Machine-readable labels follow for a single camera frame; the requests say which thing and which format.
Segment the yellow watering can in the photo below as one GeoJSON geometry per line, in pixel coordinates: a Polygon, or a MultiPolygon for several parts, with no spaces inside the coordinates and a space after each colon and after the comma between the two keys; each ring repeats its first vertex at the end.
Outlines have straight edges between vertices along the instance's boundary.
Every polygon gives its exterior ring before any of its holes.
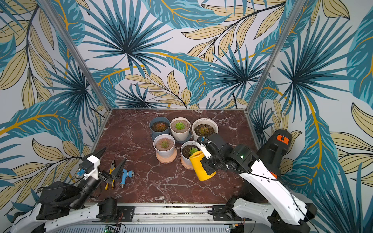
{"type": "Polygon", "coordinates": [[[191,161],[191,164],[199,181],[209,180],[216,175],[216,172],[213,172],[211,174],[207,173],[202,164],[203,159],[205,159],[205,155],[202,151],[197,151],[189,157],[189,160],[191,161]]]}

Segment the large white round pot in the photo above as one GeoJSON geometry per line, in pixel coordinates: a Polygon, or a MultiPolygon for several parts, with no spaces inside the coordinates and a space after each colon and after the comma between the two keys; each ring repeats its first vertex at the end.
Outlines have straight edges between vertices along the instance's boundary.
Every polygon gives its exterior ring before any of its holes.
{"type": "Polygon", "coordinates": [[[219,132],[217,124],[213,120],[208,118],[200,118],[194,121],[191,129],[194,141],[197,141],[197,139],[201,136],[208,137],[214,133],[219,132]]]}

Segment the white pot dark soil succulent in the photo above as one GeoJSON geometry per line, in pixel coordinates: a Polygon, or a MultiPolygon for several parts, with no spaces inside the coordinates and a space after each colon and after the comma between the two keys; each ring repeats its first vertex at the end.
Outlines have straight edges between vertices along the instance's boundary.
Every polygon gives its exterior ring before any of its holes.
{"type": "Polygon", "coordinates": [[[200,150],[200,145],[196,141],[185,142],[180,149],[181,152],[181,164],[188,170],[193,170],[190,157],[193,153],[200,150]]]}

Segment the white ribbed pot green succulent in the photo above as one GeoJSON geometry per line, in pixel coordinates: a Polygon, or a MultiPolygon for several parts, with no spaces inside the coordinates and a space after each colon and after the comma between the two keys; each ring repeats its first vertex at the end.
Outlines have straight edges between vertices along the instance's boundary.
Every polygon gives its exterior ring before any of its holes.
{"type": "Polygon", "coordinates": [[[190,140],[191,124],[188,119],[184,117],[177,117],[171,121],[171,133],[175,141],[183,144],[190,140]]]}

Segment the white pot pink soil succulent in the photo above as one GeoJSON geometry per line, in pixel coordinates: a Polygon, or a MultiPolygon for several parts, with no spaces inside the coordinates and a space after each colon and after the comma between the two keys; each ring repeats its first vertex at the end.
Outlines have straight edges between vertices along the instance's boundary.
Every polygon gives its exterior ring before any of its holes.
{"type": "Polygon", "coordinates": [[[169,164],[175,160],[177,151],[175,139],[171,135],[159,135],[155,138],[153,146],[156,150],[156,158],[160,163],[169,164]]]}

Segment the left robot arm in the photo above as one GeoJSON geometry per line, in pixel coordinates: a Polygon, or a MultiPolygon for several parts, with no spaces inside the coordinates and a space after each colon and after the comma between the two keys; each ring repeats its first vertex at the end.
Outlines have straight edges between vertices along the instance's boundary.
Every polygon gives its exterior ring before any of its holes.
{"type": "Polygon", "coordinates": [[[124,214],[115,198],[84,206],[101,183],[113,184],[121,178],[127,160],[123,159],[112,172],[102,171],[100,159],[105,151],[103,148],[82,158],[77,185],[54,182],[42,188],[39,201],[32,210],[15,214],[10,232],[52,233],[84,222],[119,223],[124,214]]]}

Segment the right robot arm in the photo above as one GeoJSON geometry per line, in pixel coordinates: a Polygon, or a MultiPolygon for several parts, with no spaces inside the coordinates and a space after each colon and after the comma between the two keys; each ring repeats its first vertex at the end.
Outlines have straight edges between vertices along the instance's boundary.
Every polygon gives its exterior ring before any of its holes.
{"type": "Polygon", "coordinates": [[[315,218],[317,207],[296,198],[280,182],[280,164],[291,140],[291,133],[277,130],[258,152],[253,152],[243,144],[232,147],[219,134],[199,137],[202,158],[193,167],[200,180],[218,170],[230,171],[250,183],[268,201],[254,203],[233,196],[222,210],[213,211],[213,216],[253,220],[271,227],[275,233],[309,233],[308,223],[315,218]]]}

